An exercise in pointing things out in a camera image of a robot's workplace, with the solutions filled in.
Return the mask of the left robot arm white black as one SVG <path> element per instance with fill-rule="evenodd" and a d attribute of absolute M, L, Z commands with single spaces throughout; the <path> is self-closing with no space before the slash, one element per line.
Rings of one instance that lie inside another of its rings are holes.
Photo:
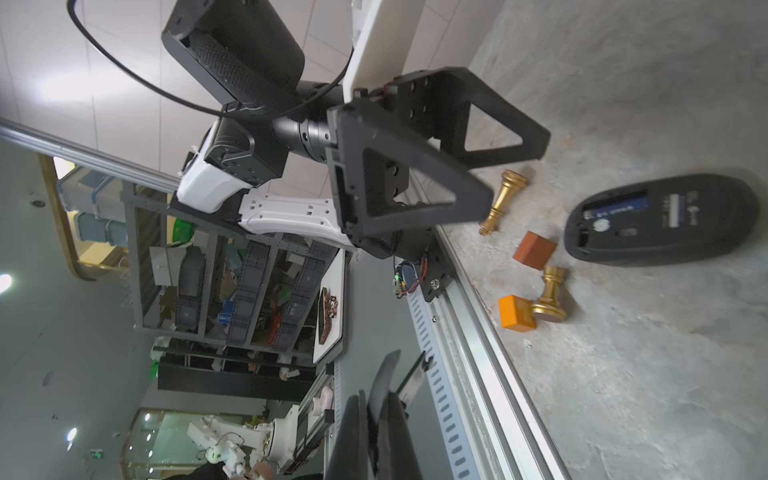
<path fill-rule="evenodd" d="M 420 1 L 363 1 L 339 79 L 305 56 L 267 1 L 180 1 L 162 41 L 221 104 L 177 199 L 213 213 L 242 198 L 252 234 L 292 233 L 420 259 L 438 225 L 481 221 L 473 170 L 541 158 L 547 129 L 462 67 L 406 73 Z"/>

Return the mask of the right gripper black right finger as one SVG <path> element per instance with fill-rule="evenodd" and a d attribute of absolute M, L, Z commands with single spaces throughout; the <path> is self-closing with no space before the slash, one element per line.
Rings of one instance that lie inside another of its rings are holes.
<path fill-rule="evenodd" d="M 379 416 L 377 478 L 423 479 L 401 401 L 393 392 L 387 394 Z"/>

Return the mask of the black wireless mouse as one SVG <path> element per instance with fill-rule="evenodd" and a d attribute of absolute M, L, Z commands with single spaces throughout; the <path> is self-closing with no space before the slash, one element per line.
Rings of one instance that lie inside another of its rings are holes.
<path fill-rule="evenodd" d="M 691 174 L 625 185 L 583 200 L 562 241 L 580 261 L 659 266 L 728 254 L 751 235 L 760 203 L 743 180 Z"/>

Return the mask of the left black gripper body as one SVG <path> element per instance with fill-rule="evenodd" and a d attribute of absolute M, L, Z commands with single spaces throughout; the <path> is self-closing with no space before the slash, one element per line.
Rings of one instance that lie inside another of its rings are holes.
<path fill-rule="evenodd" d="M 298 99 L 306 106 L 272 121 L 272 166 L 283 168 L 293 153 L 333 168 L 418 167 L 429 157 L 430 126 L 426 88 L 418 83 L 388 83 L 362 90 L 347 103 L 341 88 L 321 93 L 323 83 L 301 83 Z"/>

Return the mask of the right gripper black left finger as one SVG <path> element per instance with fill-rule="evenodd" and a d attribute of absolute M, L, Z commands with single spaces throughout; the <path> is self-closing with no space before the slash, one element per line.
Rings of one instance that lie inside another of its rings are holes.
<path fill-rule="evenodd" d="M 368 473 L 368 409 L 365 393 L 351 396 L 335 435 L 325 480 L 363 480 Z"/>

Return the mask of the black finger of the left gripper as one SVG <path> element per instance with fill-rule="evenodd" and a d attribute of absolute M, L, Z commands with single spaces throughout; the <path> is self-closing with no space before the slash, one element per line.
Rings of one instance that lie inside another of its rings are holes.
<path fill-rule="evenodd" d="M 328 166 L 343 231 L 369 238 L 398 230 L 482 220 L 493 193 L 450 155 L 367 100 L 328 111 L 334 147 Z M 451 202 L 403 205 L 415 169 L 454 195 Z"/>
<path fill-rule="evenodd" d="M 466 148 L 470 114 L 477 113 L 510 132 L 516 144 Z M 423 138 L 469 169 L 541 159 L 549 130 L 507 102 L 464 67 L 421 70 L 395 79 L 395 114 Z"/>

